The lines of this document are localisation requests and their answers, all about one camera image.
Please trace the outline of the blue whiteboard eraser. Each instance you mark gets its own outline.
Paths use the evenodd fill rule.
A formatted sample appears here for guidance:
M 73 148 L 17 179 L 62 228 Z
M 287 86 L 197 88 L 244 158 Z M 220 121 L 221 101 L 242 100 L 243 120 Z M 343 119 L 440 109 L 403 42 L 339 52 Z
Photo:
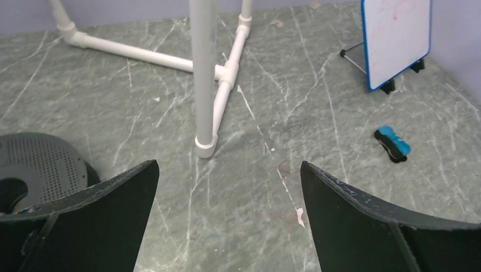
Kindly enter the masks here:
M 374 132 L 375 139 L 382 145 L 393 163 L 405 162 L 411 146 L 398 136 L 391 126 L 379 127 Z

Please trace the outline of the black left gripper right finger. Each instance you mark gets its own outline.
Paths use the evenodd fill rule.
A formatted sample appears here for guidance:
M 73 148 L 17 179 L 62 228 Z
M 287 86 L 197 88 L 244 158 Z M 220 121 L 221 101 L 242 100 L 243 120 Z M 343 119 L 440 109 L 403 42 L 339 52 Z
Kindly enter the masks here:
M 480 225 L 384 201 L 304 161 L 303 198 L 323 271 L 479 271 Z

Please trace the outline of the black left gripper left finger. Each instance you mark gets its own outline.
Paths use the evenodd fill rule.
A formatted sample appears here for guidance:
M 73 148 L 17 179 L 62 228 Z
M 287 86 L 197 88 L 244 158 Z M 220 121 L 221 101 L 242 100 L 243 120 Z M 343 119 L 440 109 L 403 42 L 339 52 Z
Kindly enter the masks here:
M 1 216 L 2 271 L 133 271 L 154 202 L 157 161 L 67 197 Z

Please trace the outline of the blue framed whiteboard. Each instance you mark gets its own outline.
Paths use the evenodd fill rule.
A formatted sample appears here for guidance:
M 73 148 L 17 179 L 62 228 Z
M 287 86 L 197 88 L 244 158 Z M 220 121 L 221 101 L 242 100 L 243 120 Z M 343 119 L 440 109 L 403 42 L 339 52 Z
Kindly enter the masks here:
M 428 46 L 430 51 L 431 0 L 366 0 L 360 8 L 364 41 Z

